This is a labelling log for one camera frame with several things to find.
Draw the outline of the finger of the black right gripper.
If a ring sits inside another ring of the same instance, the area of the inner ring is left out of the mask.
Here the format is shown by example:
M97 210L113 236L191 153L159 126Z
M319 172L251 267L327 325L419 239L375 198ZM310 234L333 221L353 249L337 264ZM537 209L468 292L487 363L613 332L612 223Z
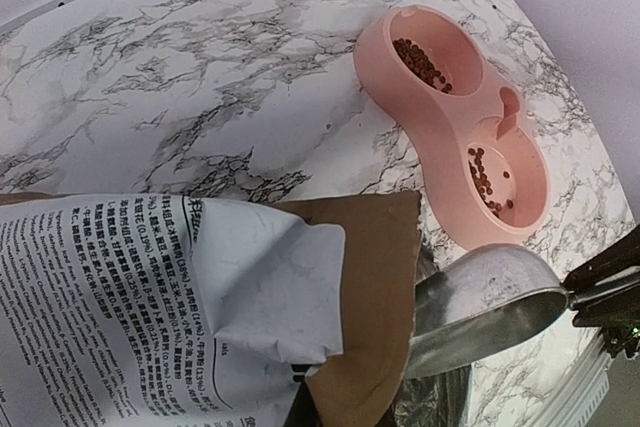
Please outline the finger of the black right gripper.
M569 272L564 280L575 327L639 321L639 227Z

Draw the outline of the silver metal scoop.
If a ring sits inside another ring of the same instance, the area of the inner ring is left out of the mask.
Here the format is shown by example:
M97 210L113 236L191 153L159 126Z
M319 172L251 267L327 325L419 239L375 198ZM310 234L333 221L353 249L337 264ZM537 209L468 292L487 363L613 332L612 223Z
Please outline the silver metal scoop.
M416 286L404 377L438 375L517 346L567 306L566 290L535 253L514 244L474 249Z

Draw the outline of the pink double pet bowl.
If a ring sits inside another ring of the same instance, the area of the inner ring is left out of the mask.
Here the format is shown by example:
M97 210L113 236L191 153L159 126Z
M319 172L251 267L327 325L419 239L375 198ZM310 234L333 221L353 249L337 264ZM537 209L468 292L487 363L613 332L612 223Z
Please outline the pink double pet bowl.
M453 85L444 94L419 80L392 41L418 44ZM408 136L422 167L429 205L442 229L466 250L518 244L541 225L550 180L529 133L526 103L451 18L425 6L394 8L359 35L353 53L364 91ZM467 149L488 151L485 165L497 200L515 208L495 217L478 195Z

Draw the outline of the brown dog food kibble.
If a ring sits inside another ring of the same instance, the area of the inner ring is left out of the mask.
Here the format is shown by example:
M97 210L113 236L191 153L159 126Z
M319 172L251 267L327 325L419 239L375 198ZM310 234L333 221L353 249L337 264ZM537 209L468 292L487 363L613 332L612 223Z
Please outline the brown dog food kibble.
M453 92L449 79L418 44L408 38L399 38L392 41L392 46L400 60L419 80L441 93ZM467 163L478 195L490 212L499 218L503 211L513 210L515 202L512 198L497 200L495 185L491 182L485 165L487 154L488 151L482 147L470 147L467 149Z

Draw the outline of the brown white dog food bag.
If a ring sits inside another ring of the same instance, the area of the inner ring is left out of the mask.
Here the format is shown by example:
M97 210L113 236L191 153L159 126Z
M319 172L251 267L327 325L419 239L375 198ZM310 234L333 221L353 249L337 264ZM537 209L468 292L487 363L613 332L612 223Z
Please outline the brown white dog food bag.
M417 192L1 198L5 426L454 426L406 376Z

